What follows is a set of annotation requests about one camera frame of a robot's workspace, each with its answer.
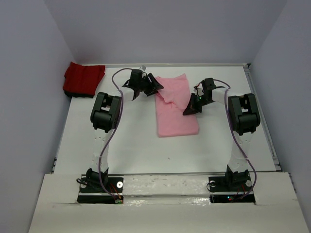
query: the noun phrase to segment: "white table surface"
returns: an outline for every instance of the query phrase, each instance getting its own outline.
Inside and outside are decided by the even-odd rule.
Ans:
[[[97,88],[111,93],[111,76],[120,68],[107,68]],[[234,92],[250,93],[243,67],[148,67],[154,76],[172,78],[186,74],[193,86],[209,77],[229,83]],[[115,77],[118,85],[129,79],[130,71]],[[95,97],[72,98],[61,140],[55,174],[84,174],[93,153],[94,130],[90,114]],[[225,172],[232,147],[232,137],[225,107],[213,103],[197,114],[198,135],[159,138],[156,134],[156,107],[153,96],[143,93],[124,105],[118,131],[109,146],[110,174]],[[253,136],[249,158],[257,171],[275,171],[272,155],[262,126]]]

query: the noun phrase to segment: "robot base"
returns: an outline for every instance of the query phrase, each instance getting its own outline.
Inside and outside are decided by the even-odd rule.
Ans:
[[[251,189],[252,182],[248,170],[245,172],[232,172],[227,166],[224,176],[212,176],[208,178],[209,191],[215,192],[247,192]]]
[[[116,195],[115,198],[105,193],[103,188],[99,183],[90,182],[86,177],[81,178],[78,203],[90,203],[90,204],[119,204],[122,202],[116,202],[116,200],[123,201],[123,196],[121,196],[123,191],[123,177],[109,177],[106,189],[112,194]]]

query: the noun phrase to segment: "wire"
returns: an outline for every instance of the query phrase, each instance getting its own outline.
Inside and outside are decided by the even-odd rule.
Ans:
[[[242,189],[243,189],[243,195],[245,194],[245,188],[244,188],[244,185],[242,184]]]
[[[109,189],[110,189],[110,193],[113,193],[113,192],[112,192],[112,188],[109,187]],[[115,196],[113,196],[113,200],[116,200]]]
[[[208,186],[210,186],[210,183],[207,183],[206,188],[207,190],[211,193],[210,189],[208,188]]]
[[[115,190],[115,192],[117,193],[117,195],[119,196],[119,198],[121,199],[120,194],[117,192],[116,188],[113,186],[113,184],[110,184],[110,186]]]
[[[116,73],[114,73],[111,77],[111,81],[113,83],[113,85],[117,88],[117,90],[121,93],[121,108],[120,108],[120,114],[119,114],[119,119],[118,119],[118,122],[116,124],[116,127],[115,127],[115,130],[112,132],[111,136],[109,137],[109,139],[107,140],[100,156],[99,156],[99,160],[98,160],[98,176],[99,176],[99,182],[101,184],[101,187],[103,188],[103,190],[109,194],[110,196],[112,196],[113,198],[114,197],[117,197],[116,195],[113,195],[112,193],[110,193],[104,186],[103,184],[103,181],[102,181],[102,176],[101,176],[101,162],[102,162],[102,156],[103,156],[103,153],[105,151],[105,149],[108,147],[112,137],[115,135],[116,131],[117,131],[117,128],[119,126],[119,123],[120,123],[120,120],[121,120],[121,117],[122,117],[122,113],[123,113],[123,104],[124,104],[124,96],[123,96],[123,92],[120,90],[120,88],[118,87],[118,85],[115,83],[114,81],[114,77],[116,76],[116,74],[118,74],[119,72],[123,71],[123,70],[132,70],[131,68],[123,68],[123,69],[120,69],[118,70]]]
[[[250,165],[250,167],[252,168],[253,172],[254,172],[254,182],[253,182],[253,185],[252,187],[249,189],[249,191],[246,193],[246,194],[243,194],[241,197],[237,198],[236,200],[239,200],[239,199],[242,199],[244,197],[246,197],[248,194],[250,194],[250,192],[253,191],[254,187],[255,187],[255,184],[256,184],[256,181],[257,181],[257,173],[256,173],[256,170],[255,168],[253,167],[252,163],[249,161],[247,155],[245,154],[245,152],[243,151],[242,147],[239,145],[237,139],[235,138],[234,136],[234,133],[233,133],[233,128],[232,128],[232,123],[231,123],[231,120],[230,120],[230,115],[229,115],[229,111],[228,111],[228,104],[227,104],[227,94],[228,94],[228,91],[229,89],[231,89],[231,86],[227,83],[225,83],[224,81],[221,81],[221,80],[218,80],[218,79],[214,79],[214,81],[217,81],[217,82],[220,82],[220,83],[223,83],[225,84],[228,89],[225,91],[225,113],[227,115],[227,119],[228,119],[228,122],[229,122],[229,127],[230,127],[230,132],[231,132],[231,135],[233,137],[233,140],[235,142],[235,144],[238,146],[238,148],[240,149],[242,155],[244,156],[244,158],[246,159],[246,161],[248,162],[248,164]]]
[[[77,181],[79,184],[82,184],[82,185],[87,186],[87,183],[84,182],[83,180],[81,180],[80,178],[76,179],[76,181]]]
[[[233,198],[235,198],[238,194],[239,194],[240,189],[238,189],[238,192],[236,193],[236,195],[234,195]]]

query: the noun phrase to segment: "white foam board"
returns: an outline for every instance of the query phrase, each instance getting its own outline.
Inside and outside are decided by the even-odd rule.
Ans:
[[[132,178],[132,176],[125,177],[124,187],[136,184],[134,188],[139,189],[139,186],[145,186],[145,179],[140,179],[141,184],[139,184],[137,181],[131,183]],[[167,180],[156,179],[156,182],[160,184],[169,181],[174,184],[180,183],[185,178],[198,186],[204,179],[203,176],[193,176],[192,179],[187,176],[168,176]],[[72,197],[72,192],[68,192],[68,189],[73,191],[76,187],[70,185],[70,188],[65,190],[60,185],[53,187],[53,184],[61,180],[65,180],[64,183],[72,182],[72,176],[45,177],[46,182],[42,186],[39,197],[42,201],[37,204],[30,233],[308,232],[299,203],[295,198],[293,199],[293,187],[287,173],[258,174],[255,196],[261,203],[256,205],[252,203],[210,204],[206,198],[176,198],[171,197],[166,188],[162,189],[163,195],[168,193],[166,196],[129,198],[123,205],[66,203],[63,200]],[[151,184],[147,186],[151,190],[159,188]],[[193,186],[184,186],[184,188],[191,189]],[[54,195],[64,199],[47,198],[50,196],[49,190],[52,189]],[[282,195],[276,199],[280,190]]]

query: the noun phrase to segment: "black mounting base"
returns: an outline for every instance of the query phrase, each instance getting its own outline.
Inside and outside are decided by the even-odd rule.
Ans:
[[[123,185],[120,187],[118,185],[119,182],[123,184],[123,177],[109,177],[108,182],[105,185],[105,188],[112,194],[116,195],[116,198],[113,198],[108,193],[103,190],[101,185],[96,182],[90,182],[86,177],[81,178],[82,183],[86,183],[84,185],[80,183],[78,203],[102,203],[102,204],[117,204],[119,202],[115,202],[115,199],[119,200],[118,194],[121,195],[123,192]]]
[[[228,195],[210,195],[210,203],[255,203],[254,194],[249,194],[246,197],[239,199],[242,194],[228,196]]]
[[[247,181],[242,182],[241,185],[238,186],[229,186],[227,179],[225,176],[212,176],[208,178],[208,190],[211,193],[216,192],[243,192],[244,190],[247,192],[251,187],[247,186],[247,184],[251,184],[251,178],[248,176]]]

